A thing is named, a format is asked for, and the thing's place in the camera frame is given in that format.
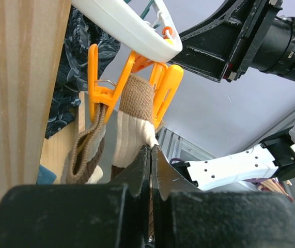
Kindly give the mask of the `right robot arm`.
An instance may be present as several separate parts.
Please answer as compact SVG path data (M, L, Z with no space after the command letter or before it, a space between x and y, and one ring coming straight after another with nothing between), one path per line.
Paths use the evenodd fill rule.
M225 1L180 34L183 49L172 63L215 82L235 81L248 68L295 82L295 17L279 17L281 6L281 1ZM173 167L203 191L250 179L295 178L295 124L246 151Z

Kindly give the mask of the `white clip hanger frame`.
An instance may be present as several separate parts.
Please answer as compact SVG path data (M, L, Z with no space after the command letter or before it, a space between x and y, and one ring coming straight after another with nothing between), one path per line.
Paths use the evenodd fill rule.
M154 1L157 14L155 23L161 22L166 41L124 1L72 1L72 5L96 25L127 47L159 63L166 63L182 51L182 42L163 1Z

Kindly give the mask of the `dark patterned cloth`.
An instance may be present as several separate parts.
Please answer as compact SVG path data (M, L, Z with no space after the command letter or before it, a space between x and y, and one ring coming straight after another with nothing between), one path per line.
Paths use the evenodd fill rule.
M70 111L80 106L79 93L87 90L87 57L90 45L98 46L98 77L114 60L120 42L71 7L57 72L45 138L75 120Z

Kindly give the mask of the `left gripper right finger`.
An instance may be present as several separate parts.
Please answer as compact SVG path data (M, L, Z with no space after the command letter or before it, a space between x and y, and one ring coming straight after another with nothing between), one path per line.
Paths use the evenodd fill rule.
M188 247L201 191L167 162L157 145L151 151L151 183L156 247Z

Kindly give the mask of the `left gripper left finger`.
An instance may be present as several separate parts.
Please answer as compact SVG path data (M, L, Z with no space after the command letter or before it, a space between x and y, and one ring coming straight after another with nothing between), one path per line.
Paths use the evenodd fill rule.
M108 184L107 212L115 244L148 241L150 149L143 146L134 161Z

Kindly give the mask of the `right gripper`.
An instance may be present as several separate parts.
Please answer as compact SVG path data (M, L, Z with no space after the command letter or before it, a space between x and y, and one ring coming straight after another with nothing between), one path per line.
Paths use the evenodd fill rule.
M180 33L183 49L170 63L220 82L242 55L263 9L263 1L224 1L207 19ZM295 82L295 17L275 17L256 34L248 66Z

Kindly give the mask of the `orange clothespin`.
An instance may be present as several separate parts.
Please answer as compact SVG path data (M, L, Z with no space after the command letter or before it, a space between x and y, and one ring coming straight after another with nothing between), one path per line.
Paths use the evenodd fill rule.
M167 111L183 78L184 70L179 65L154 63L150 84L154 88L152 119L157 128Z
M121 96L124 86L133 72L133 66L138 59L138 54L131 51L122 73L114 84L110 80L98 79L98 46L92 44L88 49L87 61L87 84L89 100L89 117L94 122L97 118L97 106L103 104L106 106L106 113L103 123L106 124L114 110L114 107Z

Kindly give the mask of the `wooden rack stand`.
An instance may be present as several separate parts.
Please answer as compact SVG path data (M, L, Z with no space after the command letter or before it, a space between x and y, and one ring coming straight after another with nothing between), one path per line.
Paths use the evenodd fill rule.
M37 180L70 1L0 1L0 201Z

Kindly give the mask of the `beige brown sock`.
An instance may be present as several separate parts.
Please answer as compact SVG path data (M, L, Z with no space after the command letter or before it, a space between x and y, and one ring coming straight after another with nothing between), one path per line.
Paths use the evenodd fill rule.
M154 90L151 84L131 73L123 88L117 113L117 139L111 181L136 158L141 148L158 144L153 125Z
M65 184L97 183L103 176L99 167L106 126L104 124L106 106L97 104L96 118L90 127L79 133L69 151L61 182Z

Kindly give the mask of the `teal cloth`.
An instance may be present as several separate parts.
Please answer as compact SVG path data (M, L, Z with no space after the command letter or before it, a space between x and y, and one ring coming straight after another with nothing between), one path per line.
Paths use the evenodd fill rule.
M52 171L42 165L39 165L36 184L53 184L56 177L57 176Z

